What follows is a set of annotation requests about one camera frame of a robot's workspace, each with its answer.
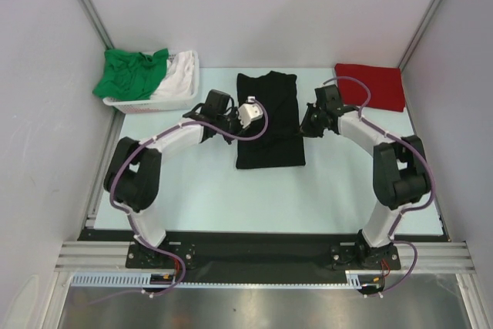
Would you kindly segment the folded red t shirt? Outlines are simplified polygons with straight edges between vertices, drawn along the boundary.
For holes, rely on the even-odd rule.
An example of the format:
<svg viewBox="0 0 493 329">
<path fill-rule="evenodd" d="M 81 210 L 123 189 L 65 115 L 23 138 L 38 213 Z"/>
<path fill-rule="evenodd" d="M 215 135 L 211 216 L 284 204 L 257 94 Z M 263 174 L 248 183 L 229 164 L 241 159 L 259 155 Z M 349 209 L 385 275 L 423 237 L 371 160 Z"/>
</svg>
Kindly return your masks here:
<svg viewBox="0 0 493 329">
<path fill-rule="evenodd" d="M 346 105 L 362 106 L 367 100 L 363 86 L 347 79 L 361 81 L 369 90 L 371 99 L 366 107 L 403 112 L 405 108 L 401 71 L 397 68 L 337 63 L 334 66 L 337 86 Z"/>
</svg>

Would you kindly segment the aluminium rail frame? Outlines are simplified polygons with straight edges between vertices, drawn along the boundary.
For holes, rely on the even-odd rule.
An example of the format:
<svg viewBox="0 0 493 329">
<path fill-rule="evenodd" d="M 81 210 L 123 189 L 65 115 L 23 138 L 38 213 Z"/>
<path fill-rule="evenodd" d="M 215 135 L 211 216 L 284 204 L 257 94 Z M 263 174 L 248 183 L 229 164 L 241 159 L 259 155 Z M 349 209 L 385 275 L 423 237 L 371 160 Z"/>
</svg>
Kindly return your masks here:
<svg viewBox="0 0 493 329">
<path fill-rule="evenodd" d="M 62 245 L 56 272 L 127 272 L 129 242 L 69 241 Z M 416 243 L 416 274 L 473 274 L 475 266 L 467 244 Z"/>
</svg>

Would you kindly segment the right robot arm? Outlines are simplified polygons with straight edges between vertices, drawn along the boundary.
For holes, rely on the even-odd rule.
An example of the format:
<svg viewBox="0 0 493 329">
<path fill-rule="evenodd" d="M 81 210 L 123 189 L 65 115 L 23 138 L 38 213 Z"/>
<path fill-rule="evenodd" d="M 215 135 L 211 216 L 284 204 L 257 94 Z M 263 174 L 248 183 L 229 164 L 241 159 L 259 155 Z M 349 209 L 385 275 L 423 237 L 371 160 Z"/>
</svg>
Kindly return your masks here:
<svg viewBox="0 0 493 329">
<path fill-rule="evenodd" d="M 434 183 L 417 136 L 397 137 L 377 126 L 356 106 L 343 104 L 336 85 L 315 89 L 316 100 L 307 105 L 301 135 L 322 137 L 326 130 L 351 140 L 373 159 L 373 190 L 377 203 L 359 232 L 356 261 L 373 268 L 383 259 L 382 248 L 392 243 L 402 216 L 417 207 Z"/>
</svg>

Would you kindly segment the green t shirt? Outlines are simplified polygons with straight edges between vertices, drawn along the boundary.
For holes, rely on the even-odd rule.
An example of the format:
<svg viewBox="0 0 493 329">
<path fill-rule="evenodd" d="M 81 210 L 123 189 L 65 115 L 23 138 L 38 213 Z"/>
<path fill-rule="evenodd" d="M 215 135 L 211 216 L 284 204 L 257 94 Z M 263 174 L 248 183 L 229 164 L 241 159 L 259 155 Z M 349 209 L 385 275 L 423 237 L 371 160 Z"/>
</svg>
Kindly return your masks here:
<svg viewBox="0 0 493 329">
<path fill-rule="evenodd" d="M 104 52 L 103 74 L 92 94 L 100 99 L 147 100 L 167 73 L 169 50 L 153 54 L 108 49 Z"/>
</svg>

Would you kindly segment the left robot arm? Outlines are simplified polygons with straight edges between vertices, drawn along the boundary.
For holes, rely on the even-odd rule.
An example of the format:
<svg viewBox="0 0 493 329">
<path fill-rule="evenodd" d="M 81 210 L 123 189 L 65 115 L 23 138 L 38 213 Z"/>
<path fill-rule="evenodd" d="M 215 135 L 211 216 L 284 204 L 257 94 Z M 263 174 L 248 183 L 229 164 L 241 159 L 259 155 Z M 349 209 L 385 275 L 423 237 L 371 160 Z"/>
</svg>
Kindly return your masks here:
<svg viewBox="0 0 493 329">
<path fill-rule="evenodd" d="M 211 90 L 204 103 L 185 113 L 174 126 L 148 139 L 128 136 L 118 141 L 104 179 L 111 206 L 123 212 L 134 238 L 145 246 L 144 259 L 154 267 L 165 265 L 170 248 L 164 217 L 154 204 L 165 161 L 183 150 L 199 145 L 217 133 L 235 139 L 252 121 L 263 116 L 252 98 L 241 106 L 228 106 L 230 96 Z"/>
</svg>

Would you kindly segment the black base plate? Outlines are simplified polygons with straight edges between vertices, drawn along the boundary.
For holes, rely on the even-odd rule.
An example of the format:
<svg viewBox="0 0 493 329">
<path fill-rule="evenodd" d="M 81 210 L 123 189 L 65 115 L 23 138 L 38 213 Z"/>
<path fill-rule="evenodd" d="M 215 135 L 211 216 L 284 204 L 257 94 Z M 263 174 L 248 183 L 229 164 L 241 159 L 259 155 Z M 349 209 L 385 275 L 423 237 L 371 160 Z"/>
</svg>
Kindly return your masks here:
<svg viewBox="0 0 493 329">
<path fill-rule="evenodd" d="M 177 270 L 198 284 L 335 284 L 346 270 L 403 272 L 404 252 L 447 242 L 445 236 L 399 235 L 391 247 L 365 250 L 356 234 L 217 233 L 171 231 L 157 251 L 129 230 L 85 228 L 84 242 L 124 242 L 131 270 Z"/>
</svg>

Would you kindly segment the black t shirt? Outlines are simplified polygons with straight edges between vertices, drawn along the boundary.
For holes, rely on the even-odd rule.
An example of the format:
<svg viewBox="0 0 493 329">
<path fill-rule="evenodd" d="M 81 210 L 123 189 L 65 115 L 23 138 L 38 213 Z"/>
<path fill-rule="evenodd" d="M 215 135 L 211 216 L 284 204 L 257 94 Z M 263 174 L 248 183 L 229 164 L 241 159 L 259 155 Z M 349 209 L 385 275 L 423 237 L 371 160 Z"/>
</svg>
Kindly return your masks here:
<svg viewBox="0 0 493 329">
<path fill-rule="evenodd" d="M 264 76 L 250 77 L 243 73 L 236 78 L 237 98 L 245 102 L 255 97 L 267 111 L 266 132 L 254 141 L 237 143 L 236 168 L 305 166 L 304 139 L 300 135 L 297 76 L 271 71 Z"/>
</svg>

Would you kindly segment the white t shirt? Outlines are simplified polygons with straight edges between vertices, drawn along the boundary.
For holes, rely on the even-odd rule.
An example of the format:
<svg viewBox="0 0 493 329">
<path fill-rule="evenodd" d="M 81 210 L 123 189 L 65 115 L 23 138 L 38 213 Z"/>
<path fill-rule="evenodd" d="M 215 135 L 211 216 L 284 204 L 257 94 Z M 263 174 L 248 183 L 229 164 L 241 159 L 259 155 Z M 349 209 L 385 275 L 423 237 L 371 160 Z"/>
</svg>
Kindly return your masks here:
<svg viewBox="0 0 493 329">
<path fill-rule="evenodd" d="M 192 95 L 195 57 L 192 50 L 177 53 L 151 100 L 182 99 Z"/>
</svg>

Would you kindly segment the left corner aluminium post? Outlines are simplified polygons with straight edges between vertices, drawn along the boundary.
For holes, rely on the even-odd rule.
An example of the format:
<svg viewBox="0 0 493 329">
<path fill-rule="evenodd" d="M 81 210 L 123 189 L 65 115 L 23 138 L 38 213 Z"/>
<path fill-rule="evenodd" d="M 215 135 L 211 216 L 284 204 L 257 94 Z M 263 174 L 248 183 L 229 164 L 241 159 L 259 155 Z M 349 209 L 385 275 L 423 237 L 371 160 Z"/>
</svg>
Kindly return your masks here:
<svg viewBox="0 0 493 329">
<path fill-rule="evenodd" d="M 112 39 L 104 25 L 104 22 L 93 2 L 93 0 L 78 0 L 82 7 L 82 10 L 86 14 L 89 22 L 91 23 L 94 31 L 99 37 L 100 41 L 104 45 L 105 49 L 113 49 L 114 44 Z"/>
</svg>

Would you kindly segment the white laundry basket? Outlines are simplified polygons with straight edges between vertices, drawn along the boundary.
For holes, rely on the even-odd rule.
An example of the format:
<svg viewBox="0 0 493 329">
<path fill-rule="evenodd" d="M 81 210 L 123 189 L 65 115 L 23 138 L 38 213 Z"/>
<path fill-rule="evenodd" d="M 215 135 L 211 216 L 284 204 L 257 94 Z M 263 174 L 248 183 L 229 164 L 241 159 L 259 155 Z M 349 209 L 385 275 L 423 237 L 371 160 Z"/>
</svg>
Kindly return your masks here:
<svg viewBox="0 0 493 329">
<path fill-rule="evenodd" d="M 192 95 L 182 99 L 166 99 L 163 101 L 151 100 L 134 100 L 134 101 L 119 101 L 117 99 L 106 97 L 102 101 L 107 106 L 112 106 L 125 114 L 144 113 L 144 112 L 160 112 L 166 110 L 184 110 L 191 109 L 196 103 L 196 97 L 200 87 L 200 61 L 196 51 L 192 50 L 195 57 L 195 69 L 193 72 L 193 91 Z M 167 62 L 171 62 L 178 52 L 169 52 Z"/>
</svg>

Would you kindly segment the corner aluminium post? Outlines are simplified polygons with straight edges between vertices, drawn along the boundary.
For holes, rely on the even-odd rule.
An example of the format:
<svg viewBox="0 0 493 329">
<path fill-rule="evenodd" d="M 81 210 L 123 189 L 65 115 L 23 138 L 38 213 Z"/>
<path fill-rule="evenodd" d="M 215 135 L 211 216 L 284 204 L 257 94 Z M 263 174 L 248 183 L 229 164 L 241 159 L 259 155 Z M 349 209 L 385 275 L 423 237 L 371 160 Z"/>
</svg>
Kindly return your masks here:
<svg viewBox="0 0 493 329">
<path fill-rule="evenodd" d="M 427 31 L 429 25 L 433 21 L 434 17 L 438 13 L 439 8 L 444 0 L 431 0 L 428 4 L 427 8 L 421 20 L 418 23 L 418 26 L 411 36 L 410 42 L 407 44 L 406 49 L 404 50 L 404 54 L 401 56 L 397 67 L 403 72 L 412 58 L 415 50 L 417 49 L 420 41 L 424 37 L 425 32 Z"/>
<path fill-rule="evenodd" d="M 82 7 L 82 10 L 86 14 L 89 22 L 91 23 L 94 31 L 99 37 L 100 41 L 104 45 L 105 49 L 113 49 L 114 44 L 112 39 L 104 25 L 104 22 L 93 2 L 93 0 L 78 0 Z"/>
</svg>

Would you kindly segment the right corner aluminium post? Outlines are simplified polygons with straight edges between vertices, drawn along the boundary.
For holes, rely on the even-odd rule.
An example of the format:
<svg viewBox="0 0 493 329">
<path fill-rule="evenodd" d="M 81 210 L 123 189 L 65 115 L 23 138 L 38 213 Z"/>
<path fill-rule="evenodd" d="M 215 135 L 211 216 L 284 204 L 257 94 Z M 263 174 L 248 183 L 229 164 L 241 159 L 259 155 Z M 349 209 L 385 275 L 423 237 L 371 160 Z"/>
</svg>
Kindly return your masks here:
<svg viewBox="0 0 493 329">
<path fill-rule="evenodd" d="M 424 37 L 425 32 L 427 31 L 429 25 L 433 21 L 434 17 L 438 13 L 439 8 L 444 0 L 431 0 L 428 4 L 427 8 L 421 20 L 418 23 L 418 26 L 411 36 L 410 42 L 407 44 L 406 49 L 404 50 L 404 54 L 401 56 L 397 67 L 403 72 L 412 58 L 415 50 L 417 49 L 420 41 Z"/>
</svg>

